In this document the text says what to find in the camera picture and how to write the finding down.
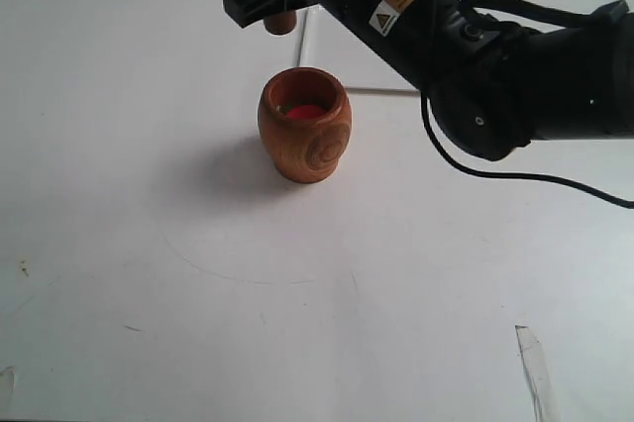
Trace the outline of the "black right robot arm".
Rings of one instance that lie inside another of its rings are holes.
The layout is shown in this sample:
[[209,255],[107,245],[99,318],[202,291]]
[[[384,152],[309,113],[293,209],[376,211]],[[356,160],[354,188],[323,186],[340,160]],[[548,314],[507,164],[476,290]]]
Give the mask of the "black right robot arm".
[[241,27],[326,9],[431,104],[468,154],[499,160],[534,140],[633,134],[633,15],[523,0],[223,0]]

